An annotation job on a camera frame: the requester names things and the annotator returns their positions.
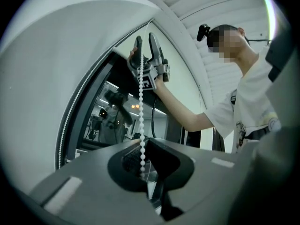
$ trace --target man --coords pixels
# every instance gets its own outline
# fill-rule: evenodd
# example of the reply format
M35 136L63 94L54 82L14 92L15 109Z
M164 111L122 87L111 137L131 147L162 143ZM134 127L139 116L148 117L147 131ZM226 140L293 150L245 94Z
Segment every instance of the man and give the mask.
M249 45L242 28L220 25L207 37L211 52L219 53L225 62L234 62L242 72L236 90L228 93L216 106L201 114L187 109L167 89L161 77L156 79L154 91L173 117L189 132L215 127L223 138L234 131L232 152L238 152L249 140L260 140L268 133L280 129L277 115L265 95L271 86L268 74L271 65L265 60L268 48L256 53ZM137 51L135 47L128 59Z
M123 107L128 101L128 93L119 88L116 93L106 93L105 97L109 106L105 108L107 114L101 123L99 141L111 145L122 143L126 134L125 123L132 124L130 114Z

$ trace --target white strip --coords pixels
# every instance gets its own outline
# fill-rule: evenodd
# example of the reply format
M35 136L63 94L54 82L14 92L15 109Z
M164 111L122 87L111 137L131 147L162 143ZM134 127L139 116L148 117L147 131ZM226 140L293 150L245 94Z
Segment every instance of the white strip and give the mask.
M184 131L183 145L186 145L186 144L187 144L187 139L188 139L188 131L185 130L185 131Z
M131 112L131 114L133 114L133 115L135 115L135 116L139 116L139 115L137 115L137 114L135 114L135 113L133 113L133 112Z
M57 216L81 184L81 179L71 177L70 180L66 182L66 184L53 196L53 198L46 203L44 209Z
M275 36L276 31L276 16L273 7L272 0L264 0L268 10L268 17L269 17L269 40L272 40Z
M148 182L147 183L147 188L148 188L148 199L150 200L153 196L154 189L156 186L156 182Z
M154 109L156 112L162 113L163 115L166 115L164 112L158 110L157 108Z
M104 102L104 103L107 103L107 104L108 104L108 102L106 102L106 101L104 101L104 100L102 100L102 99L100 99L100 101L102 101L102 102Z
M218 164L220 166L224 166L224 167L228 167L228 168L232 168L234 166L234 163L232 162L228 162L228 161L225 161L225 160L221 160L219 158L216 158L214 157L212 160L211 160L212 163L215 163L215 164Z
M118 86L116 86L116 85L114 85L114 84L112 84L111 82L108 82L108 81L106 81L109 85L111 85L111 86L113 86L114 88L116 88L116 89L118 89L119 87Z
M157 213L157 215L160 215L160 213L161 213L161 206L159 206L158 208L156 208L155 212Z

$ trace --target window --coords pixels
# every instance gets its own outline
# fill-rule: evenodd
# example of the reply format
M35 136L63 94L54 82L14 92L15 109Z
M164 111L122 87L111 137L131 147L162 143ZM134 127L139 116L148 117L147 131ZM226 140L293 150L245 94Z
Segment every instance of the window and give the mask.
M91 150L139 138L138 89L126 60L115 52L108 54L82 88L69 119L61 160L67 162ZM121 109L110 100L108 94L124 98L121 99ZM143 92L146 137L153 137L151 116L155 97L151 90ZM181 125L168 114L159 99L156 102L154 130L157 138L180 142Z

